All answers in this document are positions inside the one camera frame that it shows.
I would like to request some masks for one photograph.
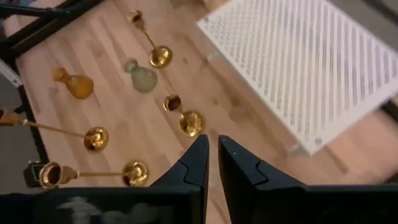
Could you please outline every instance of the wooden floor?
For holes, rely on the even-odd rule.
[[[37,0],[54,6],[63,0]],[[17,60],[38,123],[85,133],[104,126],[109,146],[99,154],[86,152],[81,139],[41,131],[50,160],[81,171],[118,172],[129,159],[146,161],[151,176],[159,178],[194,141],[177,128],[178,117],[163,110],[162,102],[178,93],[185,109],[207,118],[205,134],[210,149],[208,223],[229,223],[219,177],[217,138],[232,137],[276,168],[307,184],[379,183],[397,170],[398,127],[375,111],[313,157],[289,156],[295,144],[261,100],[240,80],[197,29],[196,21],[226,0],[201,4],[194,0],[106,0]],[[135,57],[149,67],[150,44],[126,20],[130,10],[144,13],[149,34],[157,44],[174,51],[170,66],[155,70],[156,89],[136,92],[122,63]],[[5,25],[8,35],[33,18],[13,16]],[[55,67],[82,73],[94,80],[95,92],[74,99],[65,85],[55,83]],[[117,178],[85,178],[68,186],[122,186]]]

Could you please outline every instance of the white pegboard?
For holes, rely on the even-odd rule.
[[[309,154],[398,90],[396,52],[326,0],[230,0],[198,26]]]

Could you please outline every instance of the cup stem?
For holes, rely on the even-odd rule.
[[[179,108],[177,108],[175,110],[175,112],[179,113],[181,116],[184,116],[184,111],[182,110],[182,106],[180,106]]]
[[[97,176],[122,176],[122,173],[115,172],[82,172],[79,177],[97,177]]]
[[[50,131],[55,131],[55,132],[59,132],[59,133],[63,133],[63,134],[69,134],[69,135],[76,136],[76,137],[81,137],[81,138],[85,137],[84,134],[73,133],[71,131],[66,131],[66,130],[63,130],[63,129],[47,126],[47,125],[44,125],[44,124],[33,123],[31,121],[28,121],[27,119],[24,120],[22,125],[28,125],[28,126],[31,126],[31,127],[47,129],[47,130],[50,130]]]
[[[142,31],[144,33],[144,35],[147,37],[148,41],[150,42],[151,46],[154,48],[154,50],[156,50],[156,45],[155,43],[152,41],[152,39],[149,37],[148,31],[143,30]]]

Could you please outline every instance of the golden goblet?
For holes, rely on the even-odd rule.
[[[148,181],[149,169],[144,162],[133,160],[123,167],[123,174],[124,184],[131,187],[142,187]]]
[[[47,126],[44,124],[37,124],[27,119],[22,119],[17,113],[8,113],[8,110],[5,108],[0,109],[0,126],[32,126],[36,128],[47,129],[50,131],[56,131],[59,133],[81,137],[84,139],[84,145],[89,151],[100,151],[103,150],[109,141],[109,134],[105,128],[102,127],[94,127],[90,128],[86,134],[78,134],[71,131],[66,131],[63,129]]]
[[[155,68],[162,68],[168,65],[173,57],[173,52],[164,45],[156,46],[152,39],[149,37],[148,31],[145,28],[145,22],[142,18],[142,12],[140,10],[133,10],[127,17],[128,21],[134,24],[134,26],[139,29],[148,39],[152,51],[149,54],[149,62]]]
[[[43,188],[53,189],[67,184],[79,177],[122,176],[123,182],[129,187],[142,187],[149,177],[148,166],[141,161],[130,161],[121,173],[117,172],[79,172],[70,166],[61,166],[57,162],[49,162],[40,170],[39,182]]]
[[[84,144],[89,151],[101,151],[109,141],[109,134],[107,130],[102,127],[90,128],[85,134]]]
[[[181,99],[176,94],[167,96],[164,100],[163,107],[166,111],[176,111],[180,114],[178,128],[182,133],[190,137],[198,136],[206,126],[205,117],[196,110],[182,110]]]

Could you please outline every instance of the pale green glass vase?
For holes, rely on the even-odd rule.
[[[130,74],[132,85],[140,93],[152,91],[157,84],[157,75],[154,71],[138,65],[134,58],[129,59],[124,64],[124,71]]]

